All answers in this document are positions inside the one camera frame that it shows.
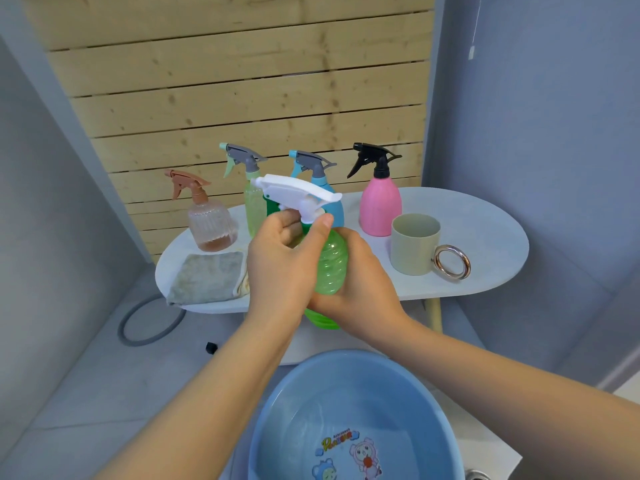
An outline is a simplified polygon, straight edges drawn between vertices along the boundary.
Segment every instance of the floor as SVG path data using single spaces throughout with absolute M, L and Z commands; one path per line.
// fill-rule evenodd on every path
M 0 466 L 0 480 L 76 480 L 93 475 L 131 439 L 208 361 L 207 341 L 219 345 L 231 336 L 241 315 L 187 313 L 169 336 L 145 347 L 124 347 L 116 338 L 120 319 L 142 298 L 157 292 L 153 274 L 143 275 L 117 307 L 84 355 Z M 443 300 L 444 331 L 481 345 L 453 300 Z M 160 301 L 134 316 L 132 339 L 155 335 L 175 316 Z M 268 391 L 291 370 L 280 367 Z M 466 468 L 505 480 L 519 455 L 437 390 Z M 245 480 L 254 417 L 229 460 L 223 480 Z

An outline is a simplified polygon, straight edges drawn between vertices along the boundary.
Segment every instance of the gray hose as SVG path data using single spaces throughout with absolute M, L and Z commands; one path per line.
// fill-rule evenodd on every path
M 124 315 L 124 317 L 120 321 L 120 324 L 118 325 L 118 340 L 120 341 L 120 343 L 122 343 L 123 345 L 126 345 L 127 347 L 141 347 L 143 345 L 149 345 L 154 342 L 157 342 L 163 337 L 166 337 L 173 331 L 174 328 L 180 325 L 180 322 L 186 315 L 187 310 L 180 310 L 180 313 L 178 313 L 178 316 L 173 321 L 173 323 L 171 323 L 171 325 L 169 325 L 163 331 L 161 331 L 160 333 L 158 333 L 157 335 L 154 335 L 149 339 L 130 340 L 126 338 L 126 336 L 124 335 L 124 327 L 126 327 L 127 322 L 129 321 L 131 316 L 146 304 L 151 303 L 152 301 L 155 301 L 156 299 L 160 299 L 160 298 L 164 298 L 164 295 L 162 295 L 162 293 L 158 293 L 153 296 L 150 296 L 149 298 L 145 298 L 144 300 L 140 301 L 136 306 L 134 306 L 132 309 L 130 309 L 126 315 Z

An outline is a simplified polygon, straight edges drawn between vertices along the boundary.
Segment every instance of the person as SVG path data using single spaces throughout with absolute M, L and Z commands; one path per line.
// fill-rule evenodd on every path
M 217 479 L 309 307 L 428 379 L 549 477 L 640 479 L 640 406 L 412 320 L 355 231 L 337 229 L 349 249 L 342 288 L 315 293 L 309 270 L 332 221 L 318 218 L 292 248 L 299 213 L 265 220 L 249 246 L 244 322 L 96 478 Z

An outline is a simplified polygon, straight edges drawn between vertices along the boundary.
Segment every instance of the brown spray nozzle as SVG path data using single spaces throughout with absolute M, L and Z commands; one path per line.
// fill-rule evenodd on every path
M 164 174 L 171 178 L 173 182 L 174 200 L 180 196 L 183 188 L 188 187 L 191 190 L 191 197 L 195 203 L 205 203 L 209 201 L 209 197 L 207 197 L 207 193 L 204 192 L 202 186 L 210 185 L 211 182 L 186 171 L 164 170 Z

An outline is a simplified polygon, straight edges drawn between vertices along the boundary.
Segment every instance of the brown liquid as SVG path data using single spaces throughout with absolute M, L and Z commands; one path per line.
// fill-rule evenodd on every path
M 203 251 L 212 253 L 213 251 L 221 251 L 231 246 L 231 237 L 229 235 L 222 236 L 213 241 L 203 242 L 198 244 L 198 247 Z

